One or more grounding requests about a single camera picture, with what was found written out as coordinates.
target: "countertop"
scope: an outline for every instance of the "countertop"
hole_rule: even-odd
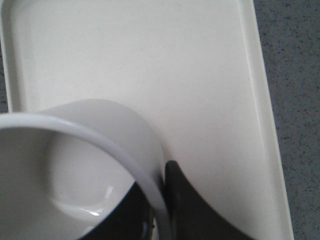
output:
[[[320,239],[320,1],[254,0],[296,240]],[[0,113],[8,111],[0,69]]]

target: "black object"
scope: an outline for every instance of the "black object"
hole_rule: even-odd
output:
[[[165,166],[165,198],[174,240],[253,240],[202,199],[176,161]]]
[[[81,240],[149,240],[152,228],[152,209],[134,183],[113,212]]]

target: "mug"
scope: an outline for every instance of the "mug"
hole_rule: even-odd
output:
[[[4,113],[0,139],[0,239],[78,239],[134,181],[154,211],[159,238],[172,239],[160,190],[161,143],[133,110],[86,99]]]

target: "tray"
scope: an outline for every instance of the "tray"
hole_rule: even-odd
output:
[[[2,0],[1,46],[10,112],[124,104],[230,223],[294,239],[251,0]]]

